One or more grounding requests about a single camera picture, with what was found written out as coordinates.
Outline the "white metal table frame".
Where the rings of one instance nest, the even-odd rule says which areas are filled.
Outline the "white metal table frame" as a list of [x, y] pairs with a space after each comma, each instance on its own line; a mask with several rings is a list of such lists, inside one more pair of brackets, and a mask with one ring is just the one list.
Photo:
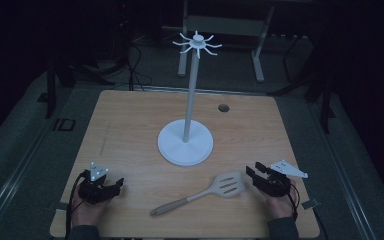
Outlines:
[[187, 72], [189, 42], [191, 41], [191, 38], [187, 37], [188, 32], [249, 36], [257, 37], [259, 40], [258, 45], [251, 51], [251, 60], [256, 81], [264, 82], [265, 76], [260, 55], [268, 36], [268, 29], [274, 15], [275, 7], [270, 6], [266, 9], [263, 20], [251, 20], [191, 15], [188, 11], [190, 1], [191, 0], [183, 0], [182, 27], [180, 32], [182, 40], [180, 43], [177, 43], [177, 46], [181, 47], [177, 74], [183, 77]]

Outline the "person's right hand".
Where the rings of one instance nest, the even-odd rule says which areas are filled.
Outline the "person's right hand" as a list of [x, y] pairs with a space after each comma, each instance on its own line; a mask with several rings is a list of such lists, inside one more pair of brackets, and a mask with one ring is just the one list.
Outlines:
[[294, 217], [297, 194], [295, 190], [296, 182], [291, 181], [290, 192], [282, 197], [267, 196], [267, 206], [274, 219], [284, 217]]

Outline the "white hook rack stand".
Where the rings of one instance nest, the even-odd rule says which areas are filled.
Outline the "white hook rack stand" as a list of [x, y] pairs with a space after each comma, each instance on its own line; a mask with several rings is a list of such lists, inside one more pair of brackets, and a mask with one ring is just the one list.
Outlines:
[[193, 120], [192, 116], [201, 52], [205, 51], [209, 55], [216, 56], [216, 53], [211, 52], [209, 48], [220, 48], [221, 44], [209, 44], [213, 35], [205, 38], [198, 31], [191, 38], [183, 34], [180, 36], [183, 42], [175, 42], [175, 45], [184, 47], [181, 54], [192, 53], [185, 118], [174, 120], [164, 126], [158, 135], [157, 146], [168, 162], [187, 167], [205, 161], [213, 150], [214, 140], [211, 131], [204, 124]]

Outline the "grey slotted spatula wooden handle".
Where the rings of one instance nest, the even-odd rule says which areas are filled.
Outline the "grey slotted spatula wooden handle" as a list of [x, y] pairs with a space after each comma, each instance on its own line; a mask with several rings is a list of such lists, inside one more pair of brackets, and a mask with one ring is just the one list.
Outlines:
[[217, 175], [212, 184], [205, 190], [192, 196], [182, 198], [153, 209], [151, 217], [164, 215], [189, 202], [197, 200], [206, 195], [215, 195], [224, 199], [232, 198], [245, 191], [245, 183], [240, 172], [229, 172]]

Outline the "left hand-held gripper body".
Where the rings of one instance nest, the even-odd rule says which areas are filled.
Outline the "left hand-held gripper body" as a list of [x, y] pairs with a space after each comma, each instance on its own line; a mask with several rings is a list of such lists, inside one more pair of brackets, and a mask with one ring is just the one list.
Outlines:
[[105, 186], [108, 168], [90, 163], [90, 167], [85, 171], [84, 180], [80, 184], [79, 196], [90, 204], [96, 204], [110, 200], [110, 192], [113, 185]]

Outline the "person's left hand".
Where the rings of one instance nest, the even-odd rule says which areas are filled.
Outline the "person's left hand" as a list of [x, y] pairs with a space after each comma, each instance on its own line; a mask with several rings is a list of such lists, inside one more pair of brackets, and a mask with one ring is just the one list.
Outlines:
[[76, 188], [71, 201], [73, 207], [71, 211], [71, 226], [97, 226], [101, 217], [104, 215], [110, 200], [90, 204], [86, 200], [82, 199], [78, 192], [79, 188]]

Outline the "black metal stand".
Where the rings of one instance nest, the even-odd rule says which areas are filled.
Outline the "black metal stand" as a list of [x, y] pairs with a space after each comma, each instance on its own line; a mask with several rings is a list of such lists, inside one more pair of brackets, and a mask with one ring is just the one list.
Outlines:
[[292, 78], [289, 85], [272, 92], [268, 96], [283, 96], [293, 90], [307, 85], [308, 89], [304, 94], [307, 103], [315, 103], [321, 100], [320, 125], [326, 134], [329, 130], [330, 103], [332, 94], [333, 72], [327, 68], [328, 59], [323, 55], [328, 51], [329, 38], [321, 34], [313, 42], [313, 48], [305, 61], [303, 67]]
[[49, 59], [46, 68], [46, 91], [42, 93], [38, 101], [47, 106], [45, 118], [49, 119], [56, 109], [57, 95], [56, 83], [60, 81], [63, 87], [72, 88], [76, 80], [72, 76], [73, 72], [83, 75], [88, 81], [96, 82], [101, 85], [113, 85], [113, 82], [105, 80], [97, 73], [89, 70], [83, 64], [67, 55], [55, 55]]

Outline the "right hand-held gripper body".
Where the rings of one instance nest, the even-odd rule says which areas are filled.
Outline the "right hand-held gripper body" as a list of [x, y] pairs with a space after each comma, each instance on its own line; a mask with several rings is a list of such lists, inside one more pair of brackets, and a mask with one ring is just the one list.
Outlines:
[[268, 173], [266, 178], [257, 175], [252, 179], [253, 185], [272, 197], [282, 197], [290, 192], [291, 180], [289, 176], [307, 178], [308, 174], [291, 165], [286, 160], [266, 166]]

